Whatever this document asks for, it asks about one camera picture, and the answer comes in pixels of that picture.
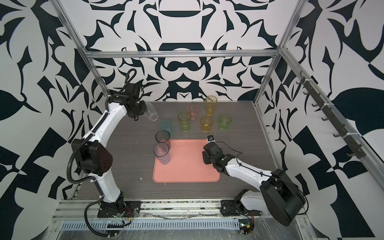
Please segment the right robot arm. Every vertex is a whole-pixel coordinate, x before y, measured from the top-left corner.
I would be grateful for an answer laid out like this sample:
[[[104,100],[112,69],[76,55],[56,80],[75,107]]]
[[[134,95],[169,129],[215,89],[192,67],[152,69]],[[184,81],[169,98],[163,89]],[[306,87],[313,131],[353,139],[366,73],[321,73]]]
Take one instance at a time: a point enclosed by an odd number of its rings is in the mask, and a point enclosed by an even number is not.
[[[213,165],[218,173],[237,178],[261,192],[258,196],[243,190],[237,195],[235,203],[239,212],[267,212],[287,227],[307,203],[304,193],[283,170],[262,170],[241,161],[238,156],[225,155],[215,141],[207,143],[203,149],[204,162]]]

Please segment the clear glass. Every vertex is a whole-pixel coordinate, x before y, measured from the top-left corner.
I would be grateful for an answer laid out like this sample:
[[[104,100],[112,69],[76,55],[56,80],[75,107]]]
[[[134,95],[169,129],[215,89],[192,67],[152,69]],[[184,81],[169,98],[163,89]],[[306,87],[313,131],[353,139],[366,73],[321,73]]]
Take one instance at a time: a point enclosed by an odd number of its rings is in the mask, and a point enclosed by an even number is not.
[[[143,116],[152,122],[157,121],[159,116],[154,105],[152,103],[145,103],[145,104],[146,104],[146,111]]]

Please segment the dark smoky glass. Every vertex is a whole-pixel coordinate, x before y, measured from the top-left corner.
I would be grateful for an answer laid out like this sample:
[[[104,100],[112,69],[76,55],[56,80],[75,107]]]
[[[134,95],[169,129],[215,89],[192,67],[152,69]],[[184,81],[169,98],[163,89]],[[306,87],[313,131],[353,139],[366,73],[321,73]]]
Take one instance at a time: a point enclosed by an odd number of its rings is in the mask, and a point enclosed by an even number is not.
[[[158,144],[167,144],[169,149],[171,148],[171,134],[167,130],[160,130],[156,133],[155,139]]]

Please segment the blue glass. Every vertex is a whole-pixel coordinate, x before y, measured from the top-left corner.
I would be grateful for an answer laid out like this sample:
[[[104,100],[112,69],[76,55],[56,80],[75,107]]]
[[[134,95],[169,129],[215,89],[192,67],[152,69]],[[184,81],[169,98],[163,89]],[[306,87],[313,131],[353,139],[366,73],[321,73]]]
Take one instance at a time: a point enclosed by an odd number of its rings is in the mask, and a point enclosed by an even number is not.
[[[157,143],[154,146],[153,152],[156,158],[163,164],[167,165],[171,161],[170,147],[166,143]]]

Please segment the pink tray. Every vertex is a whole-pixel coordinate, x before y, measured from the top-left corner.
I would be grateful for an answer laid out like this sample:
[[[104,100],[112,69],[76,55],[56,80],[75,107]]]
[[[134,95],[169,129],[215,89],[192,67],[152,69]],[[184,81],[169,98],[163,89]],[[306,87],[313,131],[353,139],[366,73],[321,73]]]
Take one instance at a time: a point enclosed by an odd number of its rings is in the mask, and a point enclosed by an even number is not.
[[[156,183],[209,183],[220,179],[212,165],[203,160],[206,140],[171,140],[168,164],[155,159],[153,180]]]

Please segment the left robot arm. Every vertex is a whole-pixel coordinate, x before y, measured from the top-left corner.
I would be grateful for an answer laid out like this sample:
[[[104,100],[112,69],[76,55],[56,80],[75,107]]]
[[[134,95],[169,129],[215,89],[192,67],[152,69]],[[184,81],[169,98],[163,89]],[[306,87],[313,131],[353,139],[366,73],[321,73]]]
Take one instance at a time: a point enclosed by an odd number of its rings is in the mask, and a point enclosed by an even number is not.
[[[124,195],[117,187],[112,174],[113,157],[106,149],[109,138],[118,123],[128,116],[134,121],[148,108],[140,99],[138,84],[128,83],[116,94],[107,97],[105,111],[96,125],[81,139],[71,143],[73,152],[67,165],[67,180],[71,184],[84,181],[95,183],[101,196],[102,216],[123,214],[126,208]]]

